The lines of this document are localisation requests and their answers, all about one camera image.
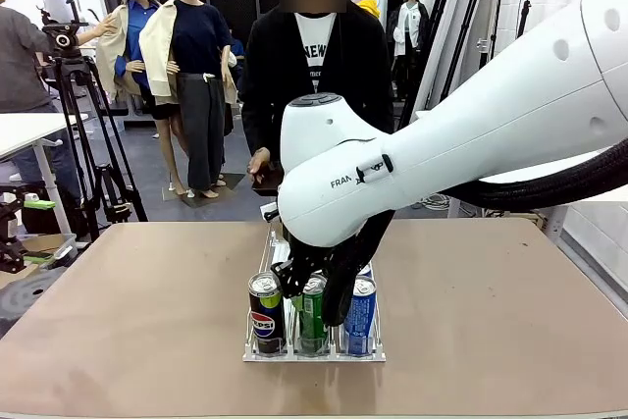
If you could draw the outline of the person's right hand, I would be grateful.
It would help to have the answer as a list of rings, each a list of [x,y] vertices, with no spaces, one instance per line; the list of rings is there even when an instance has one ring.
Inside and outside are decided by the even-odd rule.
[[[260,172],[262,172],[270,163],[271,154],[268,148],[261,147],[257,149],[251,156],[248,166],[247,173],[250,176],[256,176]]]

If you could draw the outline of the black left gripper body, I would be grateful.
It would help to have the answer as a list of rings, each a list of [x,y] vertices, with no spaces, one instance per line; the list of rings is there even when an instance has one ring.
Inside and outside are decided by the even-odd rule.
[[[26,249],[17,238],[17,212],[24,208],[26,193],[22,187],[2,187],[1,194],[4,193],[15,199],[1,201],[1,271],[19,273],[26,267]]]

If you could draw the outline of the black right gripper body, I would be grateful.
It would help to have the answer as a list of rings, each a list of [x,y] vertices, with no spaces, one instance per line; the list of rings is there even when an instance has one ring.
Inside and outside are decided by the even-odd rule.
[[[286,226],[283,226],[283,237],[289,245],[288,261],[295,273],[328,273],[332,267],[333,250],[329,247],[318,247],[298,240]]]

